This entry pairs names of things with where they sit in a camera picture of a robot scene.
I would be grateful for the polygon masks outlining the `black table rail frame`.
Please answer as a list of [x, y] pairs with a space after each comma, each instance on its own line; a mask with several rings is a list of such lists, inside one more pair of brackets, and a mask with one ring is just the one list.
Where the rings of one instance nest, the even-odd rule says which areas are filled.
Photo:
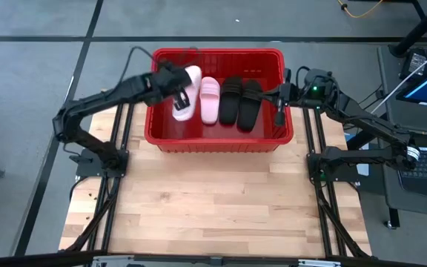
[[309, 180], [314, 187], [314, 193], [317, 198], [320, 231], [325, 257], [329, 258], [335, 256], [332, 250], [332, 243], [328, 228], [328, 222], [330, 222], [333, 225], [335, 237], [337, 239], [337, 249], [339, 256], [348, 257], [347, 251], [350, 251], [352, 257], [371, 258], [371, 256], [365, 253], [353, 240], [351, 235], [345, 229], [345, 226], [340, 221], [340, 214], [333, 182], [327, 180], [326, 178], [322, 178], [322, 173], [314, 161], [318, 154], [316, 153], [314, 145], [314, 136], [311, 127], [311, 117], [309, 111], [307, 109], [303, 109], [302, 114], [304, 118], [307, 146], [309, 150], [309, 153], [306, 155], [308, 175]]
[[104, 168], [97, 155], [88, 149], [84, 149], [80, 156], [72, 155], [70, 157], [78, 164], [76, 175], [79, 177], [79, 181], [88, 177], [100, 177], [101, 182], [92, 220], [76, 238], [74, 243], [65, 249], [66, 251], [79, 252], [84, 247], [86, 247], [88, 251], [94, 250], [99, 223], [102, 219], [106, 219], [106, 223], [105, 232], [102, 237], [101, 250], [103, 252], [107, 251], [120, 182], [121, 178], [125, 176], [128, 166], [129, 150], [127, 146], [133, 112], [134, 105], [128, 105], [125, 127], [122, 134], [122, 143], [120, 149], [117, 151], [119, 154], [119, 164], [115, 168]]

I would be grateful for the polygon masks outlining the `black slide sandal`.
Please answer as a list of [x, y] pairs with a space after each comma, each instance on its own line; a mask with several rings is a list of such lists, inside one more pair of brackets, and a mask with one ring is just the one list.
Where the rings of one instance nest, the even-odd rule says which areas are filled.
[[243, 85], [242, 97], [239, 103], [237, 127], [244, 132], [251, 132], [262, 104], [262, 87], [257, 80], [247, 80]]
[[242, 79], [232, 76], [225, 79], [220, 90], [219, 122], [222, 125], [234, 125], [242, 96]]

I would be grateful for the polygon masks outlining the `black power adapter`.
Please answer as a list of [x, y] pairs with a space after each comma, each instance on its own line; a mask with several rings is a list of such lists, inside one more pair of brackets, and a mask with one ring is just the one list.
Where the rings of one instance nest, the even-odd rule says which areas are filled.
[[400, 78], [404, 79], [415, 71], [427, 60], [427, 50], [424, 48], [413, 48], [406, 54], [400, 71]]

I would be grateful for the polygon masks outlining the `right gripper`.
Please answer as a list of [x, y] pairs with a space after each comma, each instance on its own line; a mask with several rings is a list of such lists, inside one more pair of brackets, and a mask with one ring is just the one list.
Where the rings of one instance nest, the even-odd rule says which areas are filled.
[[277, 85], [273, 90], [266, 92], [256, 92], [253, 94], [255, 100], [265, 100], [274, 103], [277, 112], [274, 117], [274, 124], [277, 127], [285, 125], [285, 107], [299, 107], [299, 88], [291, 82], [291, 69], [284, 71], [284, 82]]

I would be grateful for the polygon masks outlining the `red plastic bin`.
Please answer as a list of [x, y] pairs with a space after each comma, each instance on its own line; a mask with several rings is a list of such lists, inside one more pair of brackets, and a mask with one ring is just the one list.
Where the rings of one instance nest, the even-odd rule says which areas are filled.
[[[256, 80], [264, 91], [283, 81], [284, 57], [276, 48], [159, 48], [153, 61], [169, 61], [175, 65], [197, 65], [202, 74], [219, 83], [238, 76]], [[173, 104], [168, 101], [148, 107], [145, 118], [145, 139], [166, 153], [200, 152], [269, 152], [290, 142], [294, 135], [291, 112], [285, 109], [285, 124], [274, 123], [276, 107], [264, 101], [252, 131], [241, 131], [236, 125], [206, 125], [201, 120], [200, 105], [193, 117], [178, 122], [172, 116]]]

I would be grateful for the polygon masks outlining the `grey side desk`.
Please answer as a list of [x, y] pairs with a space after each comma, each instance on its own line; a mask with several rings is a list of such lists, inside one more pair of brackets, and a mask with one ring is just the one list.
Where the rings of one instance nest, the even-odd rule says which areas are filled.
[[[402, 60], [392, 56], [388, 47], [377, 49], [383, 89], [390, 93], [399, 83]], [[387, 119], [395, 125], [410, 130], [417, 136], [418, 145], [427, 145], [427, 106], [396, 99], [394, 93], [385, 104]], [[400, 184], [399, 174], [392, 168], [383, 167], [386, 203], [390, 208], [427, 214], [427, 196], [406, 191]]]

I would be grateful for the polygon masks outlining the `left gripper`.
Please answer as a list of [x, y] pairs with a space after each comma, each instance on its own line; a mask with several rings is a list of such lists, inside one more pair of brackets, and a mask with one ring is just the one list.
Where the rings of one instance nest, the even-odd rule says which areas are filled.
[[159, 104], [173, 97], [173, 106], [177, 111], [190, 105], [185, 88], [191, 84], [187, 71], [172, 63], [162, 63], [149, 78], [152, 96], [146, 100], [147, 106]]

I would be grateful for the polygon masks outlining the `pink slide sandal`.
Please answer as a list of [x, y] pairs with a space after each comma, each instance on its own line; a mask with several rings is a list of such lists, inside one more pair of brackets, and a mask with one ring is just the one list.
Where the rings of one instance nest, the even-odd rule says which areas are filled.
[[185, 88], [185, 92], [188, 96], [189, 106], [179, 111], [175, 107], [172, 109], [173, 118], [179, 122], [188, 121], [193, 117], [196, 110], [196, 103], [202, 80], [202, 71], [200, 67], [191, 65], [186, 67], [185, 70], [191, 79], [191, 84]]
[[215, 124], [219, 115], [220, 85], [213, 77], [202, 78], [199, 100], [202, 122], [206, 125]]

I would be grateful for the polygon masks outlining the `black tripod leg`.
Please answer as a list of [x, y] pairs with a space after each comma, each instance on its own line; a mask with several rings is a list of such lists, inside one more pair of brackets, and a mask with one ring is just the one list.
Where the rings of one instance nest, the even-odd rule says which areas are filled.
[[403, 0], [411, 3], [420, 17], [420, 22], [397, 45], [391, 45], [389, 52], [395, 57], [404, 57], [408, 50], [414, 46], [427, 33], [427, 15], [424, 13], [418, 0]]

